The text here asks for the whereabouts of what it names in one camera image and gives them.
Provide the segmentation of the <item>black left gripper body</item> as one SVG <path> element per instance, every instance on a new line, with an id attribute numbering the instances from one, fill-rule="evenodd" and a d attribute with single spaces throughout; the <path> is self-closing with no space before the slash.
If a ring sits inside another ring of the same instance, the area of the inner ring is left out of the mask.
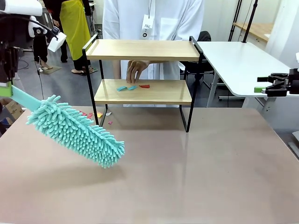
<path id="1" fill-rule="evenodd" d="M 8 82 L 18 71 L 18 48 L 9 46 L 8 42 L 0 42 L 0 81 Z"/>

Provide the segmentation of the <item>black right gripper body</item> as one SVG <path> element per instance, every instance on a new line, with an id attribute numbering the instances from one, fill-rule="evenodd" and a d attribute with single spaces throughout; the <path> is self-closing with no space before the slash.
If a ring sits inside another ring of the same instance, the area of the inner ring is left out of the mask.
<path id="1" fill-rule="evenodd" d="M 299 69 L 290 69 L 289 71 L 289 87 L 288 91 L 290 94 L 299 93 Z"/>

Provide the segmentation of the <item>person right hand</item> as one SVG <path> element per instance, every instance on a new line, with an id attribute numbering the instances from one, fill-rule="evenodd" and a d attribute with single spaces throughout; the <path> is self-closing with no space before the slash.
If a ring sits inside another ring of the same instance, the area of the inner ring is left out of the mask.
<path id="1" fill-rule="evenodd" d="M 134 84 L 136 83 L 141 73 L 149 66 L 150 61 L 144 60 L 131 60 L 128 62 L 127 67 L 127 76 L 126 81 L 127 83 Z"/>

